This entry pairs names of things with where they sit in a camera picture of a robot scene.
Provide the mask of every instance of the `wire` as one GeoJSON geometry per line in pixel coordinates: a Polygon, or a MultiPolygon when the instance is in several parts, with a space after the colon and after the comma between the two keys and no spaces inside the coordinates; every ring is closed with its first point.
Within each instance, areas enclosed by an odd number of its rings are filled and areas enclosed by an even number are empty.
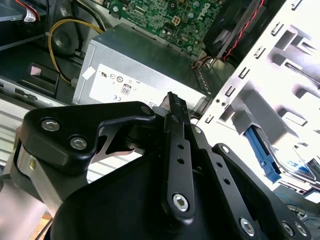
{"type": "Polygon", "coordinates": [[[49,37],[48,37],[48,48],[49,48],[49,53],[50,53],[50,57],[52,59],[52,62],[53,62],[53,65],[55,67],[55,69],[60,73],[60,76],[61,78],[68,84],[71,84],[71,80],[68,79],[62,72],[61,68],[59,67],[58,63],[57,63],[57,60],[55,58],[55,55],[54,55],[54,51],[53,51],[53,47],[52,47],[52,37],[53,37],[53,34],[55,32],[55,30],[65,24],[65,23],[70,23],[70,22],[73,22],[73,23],[79,23],[79,24],[83,24],[85,26],[88,26],[90,28],[92,28],[93,30],[95,30],[96,32],[98,32],[99,34],[102,34],[104,31],[101,30],[100,28],[98,28],[97,26],[89,23],[89,22],[86,22],[86,21],[83,21],[81,19],[77,19],[77,18],[63,18],[59,21],[57,21],[53,26],[52,28],[50,29],[49,31],[49,37]]]}
{"type": "Polygon", "coordinates": [[[88,12],[96,21],[96,23],[98,24],[98,26],[101,28],[101,30],[106,31],[107,28],[104,24],[104,21],[101,19],[101,17],[99,16],[99,14],[96,13],[96,11],[94,9],[92,9],[88,4],[86,4],[85,2],[81,1],[81,0],[72,0],[78,7],[82,8],[83,10],[85,10],[86,12],[88,12]]]}
{"type": "Polygon", "coordinates": [[[44,23],[46,24],[50,14],[50,3],[49,0],[45,0],[45,20],[44,23]]]}
{"type": "Polygon", "coordinates": [[[192,69],[196,69],[197,68],[197,64],[198,64],[198,62],[201,62],[201,61],[205,61],[206,59],[210,59],[211,58],[211,56],[204,56],[203,58],[199,58],[198,57],[198,59],[191,65],[192,67],[192,69]]]}
{"type": "MultiPolygon", "coordinates": [[[[71,5],[72,16],[76,17],[77,14],[76,14],[75,2],[71,1],[70,5],[71,5]]],[[[81,53],[81,50],[83,48],[83,43],[84,43],[84,37],[82,36],[79,25],[80,25],[79,23],[76,23],[76,22],[74,23],[75,31],[78,36],[78,48],[76,49],[76,51],[81,53]]]]}
{"type": "Polygon", "coordinates": [[[28,9],[30,12],[32,12],[35,17],[40,20],[40,16],[38,14],[38,12],[32,7],[32,6],[29,6],[28,4],[25,4],[23,3],[22,1],[20,0],[15,0],[18,4],[20,4],[21,6],[25,7],[26,9],[28,9]]]}
{"type": "Polygon", "coordinates": [[[286,198],[285,196],[283,196],[283,195],[281,195],[281,194],[277,194],[277,193],[275,193],[274,195],[284,198],[288,203],[290,203],[291,205],[293,205],[293,203],[292,203],[291,201],[289,201],[288,198],[286,198]]]}
{"type": "Polygon", "coordinates": [[[41,236],[45,233],[45,231],[50,227],[50,225],[52,224],[53,218],[51,218],[46,225],[44,226],[44,228],[39,232],[38,236],[36,236],[36,238],[34,240],[39,240],[41,238],[41,236]]]}
{"type": "Polygon", "coordinates": [[[227,54],[223,57],[223,60],[226,61],[227,57],[231,54],[232,50],[235,49],[240,41],[240,39],[242,38],[245,30],[247,29],[247,27],[249,26],[249,24],[251,23],[251,21],[253,19],[256,18],[260,8],[264,5],[265,0],[261,0],[259,6],[257,7],[257,9],[255,10],[254,14],[252,15],[252,17],[250,18],[250,20],[244,25],[243,29],[240,31],[240,34],[237,38],[237,40],[235,41],[235,43],[233,44],[233,46],[229,49],[229,51],[227,52],[227,54]]]}

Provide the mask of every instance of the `mounting hole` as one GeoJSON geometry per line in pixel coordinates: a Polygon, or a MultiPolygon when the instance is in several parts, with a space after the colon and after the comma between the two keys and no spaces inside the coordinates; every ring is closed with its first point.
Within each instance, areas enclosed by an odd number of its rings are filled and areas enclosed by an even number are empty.
{"type": "Polygon", "coordinates": [[[225,184],[228,184],[228,185],[231,184],[230,181],[228,180],[228,178],[224,178],[223,181],[225,182],[225,184]]]}
{"type": "Polygon", "coordinates": [[[178,163],[180,163],[180,164],[185,164],[185,161],[184,161],[181,157],[178,157],[176,160],[177,160],[178,163]]]}
{"type": "Polygon", "coordinates": [[[177,116],[172,115],[171,118],[173,119],[173,121],[175,121],[176,123],[179,123],[179,119],[177,116]]]}
{"type": "Polygon", "coordinates": [[[145,113],[145,114],[151,114],[151,111],[149,108],[147,108],[146,106],[142,106],[141,110],[145,113]]]}

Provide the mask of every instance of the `gray metal panel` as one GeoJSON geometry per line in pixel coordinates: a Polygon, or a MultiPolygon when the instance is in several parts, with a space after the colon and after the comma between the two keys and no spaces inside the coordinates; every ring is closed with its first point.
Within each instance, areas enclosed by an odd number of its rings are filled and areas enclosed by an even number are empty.
{"type": "Polygon", "coordinates": [[[163,97],[167,92],[175,92],[187,101],[190,109],[194,109],[207,96],[190,68],[191,63],[184,54],[119,24],[91,40],[73,102],[99,103],[89,97],[95,75],[88,80],[82,75],[89,67],[97,70],[99,64],[103,64],[161,91],[163,97]]]}

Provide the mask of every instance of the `green circuit board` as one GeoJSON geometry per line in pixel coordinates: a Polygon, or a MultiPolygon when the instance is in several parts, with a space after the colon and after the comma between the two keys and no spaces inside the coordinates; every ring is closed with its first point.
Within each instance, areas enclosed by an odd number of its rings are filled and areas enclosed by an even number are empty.
{"type": "Polygon", "coordinates": [[[222,0],[109,0],[106,8],[198,56],[222,0]]]}

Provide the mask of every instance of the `metal screw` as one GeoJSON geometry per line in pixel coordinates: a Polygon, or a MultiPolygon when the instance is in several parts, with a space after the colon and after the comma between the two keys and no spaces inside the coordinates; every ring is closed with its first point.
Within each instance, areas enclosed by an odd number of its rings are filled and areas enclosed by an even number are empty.
{"type": "Polygon", "coordinates": [[[197,126],[193,126],[193,128],[198,134],[202,133],[201,129],[198,128],[197,126]]]}
{"type": "Polygon", "coordinates": [[[246,234],[248,234],[250,237],[253,237],[255,235],[255,229],[254,226],[245,218],[240,218],[240,225],[243,231],[245,231],[246,234]]]}
{"type": "Polygon", "coordinates": [[[181,211],[186,212],[188,210],[189,204],[187,199],[181,194],[175,194],[173,196],[173,204],[181,211]]]}
{"type": "Polygon", "coordinates": [[[87,141],[84,140],[82,137],[78,137],[78,136],[73,137],[70,140],[70,144],[71,144],[71,147],[77,150],[83,150],[87,147],[87,141]]]}
{"type": "Polygon", "coordinates": [[[226,154],[230,153],[229,149],[228,149],[226,146],[222,146],[222,150],[223,150],[226,154]]]}
{"type": "Polygon", "coordinates": [[[119,8],[117,6],[113,6],[112,10],[116,13],[119,11],[119,8]]]}
{"type": "Polygon", "coordinates": [[[142,107],[141,107],[141,110],[142,110],[145,114],[150,114],[150,113],[151,113],[150,109],[147,108],[146,106],[142,106],[142,107]]]}
{"type": "Polygon", "coordinates": [[[282,223],[282,226],[283,226],[283,228],[288,232],[288,234],[289,234],[290,236],[293,236],[293,235],[294,235],[294,231],[292,230],[292,228],[291,228],[288,224],[286,224],[285,222],[283,222],[283,223],[282,223]]]}
{"type": "Polygon", "coordinates": [[[42,121],[41,127],[49,132],[55,132],[60,129],[60,124],[55,120],[47,119],[42,121]]]}
{"type": "Polygon", "coordinates": [[[29,166],[32,170],[34,170],[36,168],[37,164],[36,164],[36,160],[34,158],[31,159],[29,166]]]}
{"type": "Polygon", "coordinates": [[[306,230],[298,222],[295,222],[295,226],[303,236],[307,236],[306,230]]]}

